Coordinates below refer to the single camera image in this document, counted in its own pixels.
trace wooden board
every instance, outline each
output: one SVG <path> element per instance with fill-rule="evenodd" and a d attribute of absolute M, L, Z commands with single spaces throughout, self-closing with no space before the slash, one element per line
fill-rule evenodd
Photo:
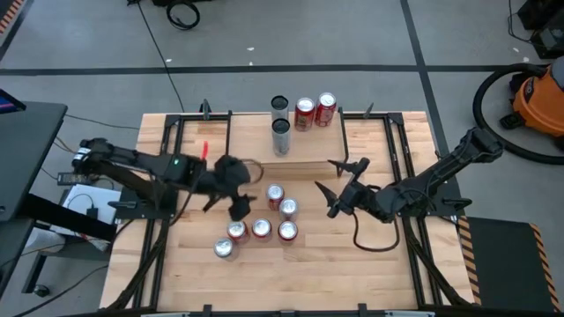
<path fill-rule="evenodd" d="M 262 164 L 327 162 L 327 159 L 345 159 L 345 147 L 340 114 L 335 113 L 329 127 L 317 127 L 300 132 L 293 126 L 294 112 L 288 119 L 290 151 L 276 156 L 272 150 L 271 114 L 233 115 L 229 152 L 236 158 L 255 159 Z"/>
<path fill-rule="evenodd" d="M 138 150 L 158 152 L 164 118 L 163 114 L 144 116 Z M 423 112 L 404 113 L 404 119 L 413 164 L 419 173 L 436 161 L 431 132 Z M 361 181 L 381 186 L 392 182 L 382 122 L 346 121 L 345 124 L 350 160 L 361 157 L 371 160 Z M 188 122 L 182 151 L 199 155 L 203 142 L 208 141 L 208 159 L 213 162 L 225 150 L 225 133 L 223 122 Z M 396 131 L 395 140 L 400 149 Z M 293 175 L 296 171 L 278 175 L 277 182 L 285 187 L 287 196 L 295 197 L 300 204 L 297 240 L 290 247 L 282 247 L 275 239 L 267 243 L 251 240 L 241 247 L 234 262 L 219 259 L 212 250 L 214 241 L 226 235 L 229 201 L 218 203 L 204 214 L 200 209 L 206 198 L 193 197 L 189 210 L 168 236 L 159 311 L 201 311 L 204 304 L 212 304 L 214 311 L 354 310 L 358 303 L 367 303 L 368 309 L 416 308 L 404 240 L 387 253 L 359 250 L 352 244 L 353 219 L 343 214 L 335 219 L 327 218 L 327 208 L 314 179 Z M 348 177 L 345 173 L 337 180 L 326 174 L 316 180 L 339 190 Z M 269 182 L 267 177 L 243 189 L 258 196 L 246 221 L 266 217 L 278 226 L 278 214 L 266 208 L 264 191 Z M 185 197 L 181 193 L 179 202 L 183 203 Z M 392 225 L 383 225 L 364 212 L 358 215 L 360 244 L 384 247 L 393 243 Z M 100 306 L 111 303 L 133 275 L 143 240 L 142 227 L 144 222 L 136 221 L 115 243 Z M 427 228 L 438 268 L 461 296 L 472 301 L 455 227 L 429 218 Z M 424 269 L 421 272 L 427 302 L 432 302 L 427 273 Z"/>

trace can lid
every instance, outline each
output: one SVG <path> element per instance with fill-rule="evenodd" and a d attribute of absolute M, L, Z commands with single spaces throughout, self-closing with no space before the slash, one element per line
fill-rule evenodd
<path fill-rule="evenodd" d="M 310 98 L 300 98 L 296 103 L 296 107 L 301 111 L 311 111 L 314 109 L 314 101 Z"/>
<path fill-rule="evenodd" d="M 217 256 L 225 257 L 229 256 L 233 252 L 234 243 L 229 238 L 220 238 L 213 248 L 213 251 Z"/>
<path fill-rule="evenodd" d="M 229 233 L 229 235 L 232 237 L 242 237 L 243 234 L 245 234 L 245 223 L 242 221 L 234 221 L 232 223 L 229 223 L 229 226 L 227 227 L 227 233 Z"/>
<path fill-rule="evenodd" d="M 284 195 L 284 189 L 279 184 L 271 184 L 266 190 L 266 195 L 270 199 L 279 199 Z"/>
<path fill-rule="evenodd" d="M 280 224 L 278 234 L 284 239 L 293 239 L 298 234 L 298 226 L 292 221 L 285 221 Z"/>
<path fill-rule="evenodd" d="M 335 99 L 335 96 L 330 92 L 324 92 L 319 95 L 319 103 L 326 107 L 335 105 L 336 101 L 337 99 Z"/>
<path fill-rule="evenodd" d="M 272 123 L 272 131 L 278 134 L 286 133 L 290 130 L 290 122 L 284 118 L 278 118 Z"/>
<path fill-rule="evenodd" d="M 280 203 L 280 212 L 286 215 L 292 215 L 298 211 L 298 202 L 293 198 L 286 198 Z"/>
<path fill-rule="evenodd" d="M 255 220 L 253 232 L 259 236 L 268 235 L 271 232 L 271 223 L 263 218 Z"/>
<path fill-rule="evenodd" d="M 272 98 L 271 105 L 276 110 L 283 110 L 288 107 L 288 99 L 284 98 L 284 96 L 276 96 Z"/>

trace coca-cola can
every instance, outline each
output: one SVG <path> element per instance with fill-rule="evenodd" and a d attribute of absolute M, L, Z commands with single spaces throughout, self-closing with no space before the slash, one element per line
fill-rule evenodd
<path fill-rule="evenodd" d="M 278 227 L 278 238 L 283 244 L 292 244 L 298 236 L 298 226 L 292 221 L 285 221 Z"/>
<path fill-rule="evenodd" d="M 253 223 L 253 234 L 261 240 L 266 240 L 271 236 L 271 222 L 264 218 L 259 218 Z"/>
<path fill-rule="evenodd" d="M 298 202 L 293 198 L 286 198 L 280 203 L 278 209 L 280 220 L 295 221 L 298 217 Z"/>
<path fill-rule="evenodd" d="M 298 131 L 311 129 L 315 118 L 315 103 L 310 98 L 301 98 L 296 102 L 293 125 Z"/>
<path fill-rule="evenodd" d="M 233 221 L 227 226 L 227 235 L 231 240 L 242 243 L 249 238 L 249 229 L 243 221 Z"/>
<path fill-rule="evenodd" d="M 337 99 L 330 92 L 319 95 L 315 114 L 315 124 L 319 127 L 328 127 L 333 120 L 333 114 L 337 108 Z"/>
<path fill-rule="evenodd" d="M 268 207 L 271 210 L 278 210 L 284 199 L 284 189 L 279 184 L 271 184 L 266 189 L 266 198 L 268 199 Z"/>

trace yellow and black hazard tape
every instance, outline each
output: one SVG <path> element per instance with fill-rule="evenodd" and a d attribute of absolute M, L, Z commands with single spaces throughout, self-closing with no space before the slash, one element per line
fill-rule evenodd
<path fill-rule="evenodd" d="M 543 266 L 543 271 L 545 272 L 546 285 L 548 291 L 550 292 L 550 300 L 553 302 L 554 311 L 559 313 L 560 303 L 558 302 L 558 296 L 556 296 L 556 289 L 554 288 L 553 276 L 550 274 L 550 268 L 548 267 L 548 259 L 546 259 L 545 245 L 543 244 L 542 238 L 540 238 L 540 230 L 534 224 L 530 224 L 532 232 L 535 235 L 535 240 L 537 240 L 538 256 L 540 257 L 540 262 Z"/>
<path fill-rule="evenodd" d="M 474 295 L 474 303 L 482 305 L 482 300 L 479 297 L 478 274 L 476 274 L 476 263 L 474 262 L 474 248 L 472 246 L 472 236 L 470 235 L 470 223 L 468 223 L 466 216 L 461 216 L 458 219 L 458 233 L 460 234 L 464 264 L 468 271 L 468 279 L 470 280 L 470 287 Z"/>
<path fill-rule="evenodd" d="M 22 4 L 24 4 L 24 1 L 25 0 L 13 0 L 4 17 L 0 19 L 0 34 L 6 32 L 10 23 L 16 18 L 16 14 L 18 14 L 18 10 L 21 8 Z"/>

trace silver can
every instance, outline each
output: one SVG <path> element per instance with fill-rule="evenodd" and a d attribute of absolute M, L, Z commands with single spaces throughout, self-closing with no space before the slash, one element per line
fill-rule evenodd
<path fill-rule="evenodd" d="M 286 155 L 290 151 L 290 122 L 276 119 L 272 123 L 272 148 L 277 156 Z"/>
<path fill-rule="evenodd" d="M 295 221 L 298 217 L 298 202 L 293 198 L 286 198 L 280 203 L 278 212 L 280 214 L 280 220 Z"/>
<path fill-rule="evenodd" d="M 271 100 L 272 120 L 286 119 L 288 120 L 288 99 L 284 96 L 276 96 Z"/>
<path fill-rule="evenodd" d="M 237 246 L 229 238 L 220 238 L 213 246 L 213 252 L 225 260 L 234 260 L 237 257 Z"/>

